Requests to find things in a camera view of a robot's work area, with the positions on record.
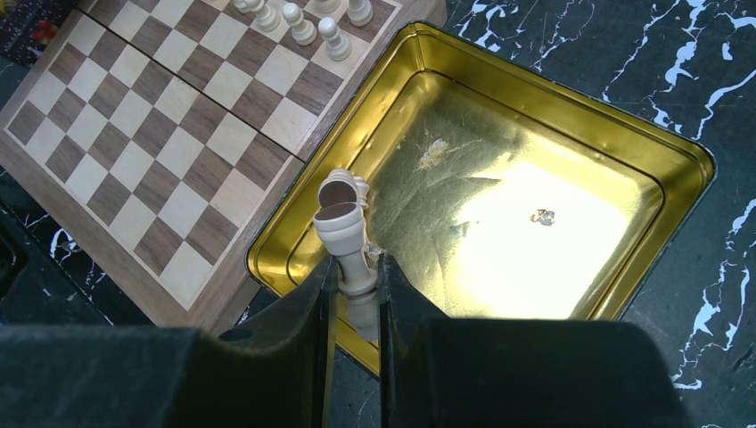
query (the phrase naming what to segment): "light square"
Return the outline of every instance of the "light square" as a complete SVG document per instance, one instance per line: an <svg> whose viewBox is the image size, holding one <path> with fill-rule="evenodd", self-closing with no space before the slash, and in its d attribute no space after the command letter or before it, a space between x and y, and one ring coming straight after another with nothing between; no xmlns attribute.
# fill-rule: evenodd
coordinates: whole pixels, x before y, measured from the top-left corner
<svg viewBox="0 0 756 428"><path fill-rule="evenodd" d="M181 123L199 95L180 78L173 78L155 103L155 108L174 122Z"/></svg>
<svg viewBox="0 0 756 428"><path fill-rule="evenodd" d="M81 202L87 203L107 175L108 171L100 162L85 154L66 181L66 186Z"/></svg>
<svg viewBox="0 0 756 428"><path fill-rule="evenodd" d="M365 40L357 36L352 36L346 31L342 31L341 33L348 37L349 41L352 44L352 53L349 54L347 59L337 62L332 60L331 58L328 58L328 53L325 50L328 44L323 43L322 45L320 45L320 47L317 48L315 55L313 55L312 57L312 62L323 67L324 69L330 71L340 78L347 78L347 76L355 68L360 58L362 58L362 55L365 54L365 51L368 47L370 47L370 45Z"/></svg>
<svg viewBox="0 0 756 428"><path fill-rule="evenodd" d="M184 309L189 310L211 270L212 265L191 245L184 242L163 269L160 279L170 295Z"/></svg>
<svg viewBox="0 0 756 428"><path fill-rule="evenodd" d="M113 30L119 36L131 41L136 35L139 29L147 21L150 14L141 7L131 2L126 2L121 8L118 15L110 25L110 29Z"/></svg>
<svg viewBox="0 0 756 428"><path fill-rule="evenodd" d="M200 195L181 182L160 210L158 217L179 236L186 238L207 206L208 203Z"/></svg>
<svg viewBox="0 0 756 428"><path fill-rule="evenodd" d="M113 164L111 174L129 191L134 192L151 165L152 156L133 141L129 141Z"/></svg>
<svg viewBox="0 0 756 428"><path fill-rule="evenodd" d="M111 123L129 138L136 134L152 106L132 91L123 98L111 117Z"/></svg>
<svg viewBox="0 0 756 428"><path fill-rule="evenodd" d="M251 81L252 76L237 69L230 62L224 62L205 87L204 93L231 110Z"/></svg>
<svg viewBox="0 0 756 428"><path fill-rule="evenodd" d="M108 120L99 111L87 104L71 125L68 136L86 151L92 147L107 123Z"/></svg>
<svg viewBox="0 0 756 428"><path fill-rule="evenodd" d="M69 83L69 88L84 102L88 102L107 75L107 71L87 58Z"/></svg>
<svg viewBox="0 0 756 428"><path fill-rule="evenodd" d="M53 73L46 71L31 89L29 101L44 114L49 114L65 90L65 84Z"/></svg>
<svg viewBox="0 0 756 428"><path fill-rule="evenodd" d="M263 62L255 78L278 94L286 95L307 64L308 60L278 45Z"/></svg>
<svg viewBox="0 0 756 428"><path fill-rule="evenodd" d="M346 13L348 7L349 7L349 1L341 0L339 7L337 7L335 11L331 13L320 13L317 10L316 0L309 0L308 3L305 4L305 7L303 7L302 9L307 12L312 13L313 15L315 15L316 17L320 19L323 19L326 16L330 16L331 18L333 18L334 21L338 22L341 19L341 17L344 16L344 13Z"/></svg>
<svg viewBox="0 0 756 428"><path fill-rule="evenodd" d="M218 189L210 205L241 227L244 220L262 198L263 190L236 169L232 169L226 181Z"/></svg>
<svg viewBox="0 0 756 428"><path fill-rule="evenodd" d="M231 165L236 165L257 134L249 125L227 113L208 141L208 147Z"/></svg>
<svg viewBox="0 0 756 428"><path fill-rule="evenodd" d="M86 16L82 16L76 27L71 31L68 42L77 48L84 55L92 53L100 37L105 33L105 27L92 21Z"/></svg>
<svg viewBox="0 0 756 428"><path fill-rule="evenodd" d="M286 0L270 0L267 2L267 5L280 12L283 10L286 3L288 3ZM252 25L250 25L250 28L254 29L259 34L273 40L276 43L280 42L284 38L284 36L286 36L286 32L292 29L286 23L286 20L284 20L283 16L281 17L281 22L278 24L278 27L276 27L273 31L265 31L264 29L261 29L258 24L258 20L254 20L252 22Z"/></svg>
<svg viewBox="0 0 756 428"><path fill-rule="evenodd" d="M142 240L157 216L133 194L111 223L111 231L124 244L124 248L133 251Z"/></svg>
<svg viewBox="0 0 756 428"><path fill-rule="evenodd" d="M294 101L284 98L261 131L289 152L296 153L300 140L316 121L317 117L314 114L299 107Z"/></svg>
<svg viewBox="0 0 756 428"><path fill-rule="evenodd" d="M113 64L111 74L124 85L131 87L142 75L142 71L149 61L150 59L147 56L137 51L132 45L126 45L118 60Z"/></svg>
<svg viewBox="0 0 756 428"><path fill-rule="evenodd" d="M45 165L66 134L51 120L45 118L26 144L27 153L40 165Z"/></svg>
<svg viewBox="0 0 756 428"><path fill-rule="evenodd" d="M176 128L163 150L160 151L158 162L173 175L182 179L200 155L202 147L202 143L190 136L183 128Z"/></svg>
<svg viewBox="0 0 756 428"><path fill-rule="evenodd" d="M221 58L228 58L245 31L247 27L244 24L221 13L200 41L200 45L207 47Z"/></svg>
<svg viewBox="0 0 756 428"><path fill-rule="evenodd" d="M173 29L189 9L189 6L192 5L192 1L193 0L160 0L152 10L152 16L163 21L164 24Z"/></svg>
<svg viewBox="0 0 756 428"><path fill-rule="evenodd" d="M155 61L163 64L167 69L178 72L192 55L197 42L172 29L168 37L155 52Z"/></svg>

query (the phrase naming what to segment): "dark corner object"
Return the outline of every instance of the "dark corner object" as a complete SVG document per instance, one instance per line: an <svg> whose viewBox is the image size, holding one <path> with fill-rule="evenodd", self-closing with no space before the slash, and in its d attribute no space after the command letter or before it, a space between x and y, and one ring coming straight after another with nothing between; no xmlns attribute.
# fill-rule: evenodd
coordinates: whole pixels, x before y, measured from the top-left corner
<svg viewBox="0 0 756 428"><path fill-rule="evenodd" d="M327 426L335 259L220 340L0 328L0 425ZM451 319L379 262L384 427L687 427L658 350L619 323Z"/></svg>

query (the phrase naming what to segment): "dark square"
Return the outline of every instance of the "dark square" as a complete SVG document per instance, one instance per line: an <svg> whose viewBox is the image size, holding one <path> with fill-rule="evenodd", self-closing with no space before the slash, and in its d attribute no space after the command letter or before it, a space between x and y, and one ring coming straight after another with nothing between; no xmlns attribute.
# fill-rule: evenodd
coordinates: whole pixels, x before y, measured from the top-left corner
<svg viewBox="0 0 756 428"><path fill-rule="evenodd" d="M99 0L94 3L89 15L103 26L109 27L129 0Z"/></svg>
<svg viewBox="0 0 756 428"><path fill-rule="evenodd" d="M170 27L150 16L131 39L131 43L152 57L168 38L168 34Z"/></svg>
<svg viewBox="0 0 756 428"><path fill-rule="evenodd" d="M394 13L393 5L383 0L375 0L373 1L373 18L367 25L355 27L349 20L348 14L344 13L339 20L339 28L365 40L367 43L371 43L392 13Z"/></svg>
<svg viewBox="0 0 756 428"><path fill-rule="evenodd" d="M153 162L147 173L144 174L142 181L134 189L134 196L144 202L144 205L158 214L163 209L163 205L176 190L178 178L168 171L158 162Z"/></svg>
<svg viewBox="0 0 756 428"><path fill-rule="evenodd" d="M282 99L273 89L252 80L231 111L253 128L262 129Z"/></svg>
<svg viewBox="0 0 756 428"><path fill-rule="evenodd" d="M226 177L231 173L231 164L205 147L184 176L186 185L205 201L210 202Z"/></svg>
<svg viewBox="0 0 756 428"><path fill-rule="evenodd" d="M147 62L131 89L146 102L155 105L172 78L170 71L162 68L157 62L150 61Z"/></svg>
<svg viewBox="0 0 756 428"><path fill-rule="evenodd" d="M237 69L254 76L275 49L275 42L253 29L248 29L242 40L228 55L228 62Z"/></svg>
<svg viewBox="0 0 756 428"><path fill-rule="evenodd" d="M221 57L215 55L206 47L197 45L184 66L178 71L178 75L184 78L189 85L203 91L215 76L221 64L223 64Z"/></svg>
<svg viewBox="0 0 756 428"><path fill-rule="evenodd" d="M116 111L123 97L128 92L128 86L121 83L120 80L109 74L100 84L100 87L94 91L89 104L99 111L104 117L110 119Z"/></svg>
<svg viewBox="0 0 756 428"><path fill-rule="evenodd" d="M319 18L317 18L310 12L302 11L302 13L304 14L306 20L310 20L316 25L320 21ZM307 58L308 60L311 60L312 57L315 56L315 52L317 52L317 48L320 47L321 44L323 44L323 38L316 37L314 42L310 43L307 46L302 46L294 41L294 36L292 36L291 31L286 31L286 34L283 36L281 42L279 43L279 45L285 47L286 49L289 49L290 51L303 58Z"/></svg>
<svg viewBox="0 0 756 428"><path fill-rule="evenodd" d="M66 88L61 97L58 98L58 102L53 106L53 109L50 110L50 114L47 115L47 118L64 132L69 132L70 126L73 125L78 114L84 110L85 105L86 103L84 100L74 94L73 91Z"/></svg>
<svg viewBox="0 0 756 428"><path fill-rule="evenodd" d="M152 109L134 134L134 142L150 156L157 158L176 128L178 125L168 116L158 109Z"/></svg>
<svg viewBox="0 0 756 428"><path fill-rule="evenodd" d="M142 241L136 245L134 253L159 276L176 254L181 242L181 236L163 220L156 218L142 237Z"/></svg>
<svg viewBox="0 0 756 428"><path fill-rule="evenodd" d="M45 120L45 114L35 107L34 104L26 101L18 114L16 114L8 130L22 144L26 144L34 136L34 133L37 132L39 126L42 125L43 120Z"/></svg>
<svg viewBox="0 0 756 428"><path fill-rule="evenodd" d="M341 78L331 71L310 62L289 89L286 98L304 107L310 113L320 116L320 112L331 101L331 97L336 93L341 82Z"/></svg>
<svg viewBox="0 0 756 428"><path fill-rule="evenodd" d="M131 0L131 3L136 4L142 9L145 9L147 12L152 12L159 2L160 0Z"/></svg>
<svg viewBox="0 0 756 428"><path fill-rule="evenodd" d="M45 165L65 183L82 159L84 159L84 150L65 136Z"/></svg>
<svg viewBox="0 0 756 428"><path fill-rule="evenodd" d="M258 133L236 162L236 169L265 190L288 157L289 153L283 147Z"/></svg>
<svg viewBox="0 0 756 428"><path fill-rule="evenodd" d="M184 16L176 24L176 30L200 43L220 11L204 2L192 2Z"/></svg>
<svg viewBox="0 0 756 428"><path fill-rule="evenodd" d="M116 177L108 174L86 206L109 226L130 195L131 192Z"/></svg>
<svg viewBox="0 0 756 428"><path fill-rule="evenodd" d="M126 134L108 122L89 148L89 155L107 170L111 170L128 144Z"/></svg>
<svg viewBox="0 0 756 428"><path fill-rule="evenodd" d="M106 71L110 71L125 47L126 42L123 39L110 31L105 31L89 54L89 58Z"/></svg>
<svg viewBox="0 0 756 428"><path fill-rule="evenodd" d="M61 82L68 85L73 77L76 76L79 67L84 63L85 59L86 55L72 45L66 44L66 46L61 49L61 53L58 54L58 57L55 58L53 65L50 66L50 72L59 78Z"/></svg>
<svg viewBox="0 0 756 428"><path fill-rule="evenodd" d="M181 121L181 128L206 144L225 116L226 110L223 107L213 103L207 96L200 95Z"/></svg>
<svg viewBox="0 0 756 428"><path fill-rule="evenodd" d="M192 248L215 265L238 228L213 207L208 207L186 237Z"/></svg>

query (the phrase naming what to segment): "white chess piece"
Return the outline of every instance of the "white chess piece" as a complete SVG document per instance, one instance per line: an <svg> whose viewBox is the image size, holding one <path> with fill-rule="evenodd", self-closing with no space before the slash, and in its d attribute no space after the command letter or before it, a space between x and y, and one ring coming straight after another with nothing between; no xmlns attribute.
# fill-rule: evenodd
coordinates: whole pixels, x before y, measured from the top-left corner
<svg viewBox="0 0 756 428"><path fill-rule="evenodd" d="M367 267L365 217L355 202L343 202L320 210L313 218L317 237L341 267L339 291L347 297L347 319L367 341L378 339L378 275Z"/></svg>
<svg viewBox="0 0 756 428"><path fill-rule="evenodd" d="M325 39L327 46L325 51L328 57L334 61L344 61L352 52L352 44L349 39L341 33L341 29L336 21L330 16L323 18L317 24L317 30Z"/></svg>
<svg viewBox="0 0 756 428"><path fill-rule="evenodd" d="M364 27L373 18L373 5L370 0L349 0L347 16L355 27Z"/></svg>
<svg viewBox="0 0 756 428"><path fill-rule="evenodd" d="M315 0L315 10L320 13L331 13L339 8L341 0Z"/></svg>
<svg viewBox="0 0 756 428"><path fill-rule="evenodd" d="M314 42L317 37L315 24L305 19L301 8L294 3L287 3L283 8L283 18L292 27L294 41L302 46L310 45Z"/></svg>
<svg viewBox="0 0 756 428"><path fill-rule="evenodd" d="M256 21L263 31L273 31L281 22L281 15L266 4L266 0L234 0L234 6L241 13L254 12Z"/></svg>
<svg viewBox="0 0 756 428"><path fill-rule="evenodd" d="M252 9L247 4L246 0L234 0L234 6L236 6L236 9L241 13L247 14L252 12Z"/></svg>

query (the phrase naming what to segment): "debris in tray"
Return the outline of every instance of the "debris in tray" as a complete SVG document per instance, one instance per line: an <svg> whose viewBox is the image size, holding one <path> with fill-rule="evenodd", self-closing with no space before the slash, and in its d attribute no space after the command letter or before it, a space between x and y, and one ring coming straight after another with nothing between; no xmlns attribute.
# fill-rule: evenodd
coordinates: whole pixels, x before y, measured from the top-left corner
<svg viewBox="0 0 756 428"><path fill-rule="evenodd" d="M428 150L423 153L423 157L421 157L420 161L417 163L417 168L423 170L430 167L435 167L441 162L441 158L444 156L444 153L446 153L447 149L448 143L446 142L446 140L438 138L436 141L431 143L431 145L428 147Z"/></svg>
<svg viewBox="0 0 756 428"><path fill-rule="evenodd" d="M530 221L533 223L540 223L544 226L551 226L554 224L554 212L549 210L538 210L530 216Z"/></svg>

